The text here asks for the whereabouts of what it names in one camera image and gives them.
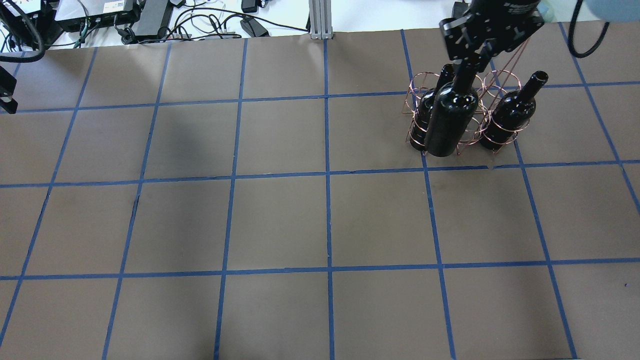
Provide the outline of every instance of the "bottle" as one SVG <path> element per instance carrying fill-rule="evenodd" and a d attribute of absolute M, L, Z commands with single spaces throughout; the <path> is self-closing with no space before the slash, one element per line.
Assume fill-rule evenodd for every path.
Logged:
<path fill-rule="evenodd" d="M 480 144 L 498 151 L 533 116 L 536 111 L 534 96 L 547 83 L 549 76 L 536 71 L 520 91 L 506 94 L 493 111 L 493 121 L 483 131 Z"/>
<path fill-rule="evenodd" d="M 433 156 L 451 155 L 474 116 L 478 94 L 471 86 L 478 62 L 476 54 L 463 60 L 453 83 L 444 85 L 436 95 L 426 138 L 427 151 Z"/>
<path fill-rule="evenodd" d="M 424 151 L 424 139 L 427 136 L 427 128 L 429 126 L 429 120 L 431 119 L 431 110 L 433 109 L 433 101 L 436 98 L 438 91 L 445 85 L 453 81 L 455 72 L 452 64 L 447 64 L 442 67 L 440 77 L 436 87 L 427 90 L 418 104 L 418 111 L 415 114 L 415 122 L 411 125 L 411 131 L 409 136 L 409 142 L 414 149 L 418 151 Z"/>

